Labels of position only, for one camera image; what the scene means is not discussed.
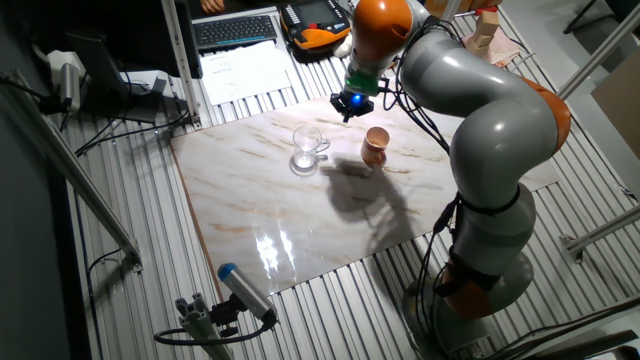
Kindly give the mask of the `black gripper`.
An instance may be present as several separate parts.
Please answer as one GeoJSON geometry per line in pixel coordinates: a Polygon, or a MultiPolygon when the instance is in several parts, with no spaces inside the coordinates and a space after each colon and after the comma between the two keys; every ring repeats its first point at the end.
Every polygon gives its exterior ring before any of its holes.
{"type": "Polygon", "coordinates": [[[330,103],[343,117],[342,122],[348,123],[351,115],[360,117],[374,110],[374,103],[368,95],[343,90],[341,93],[333,93],[330,103]]]}

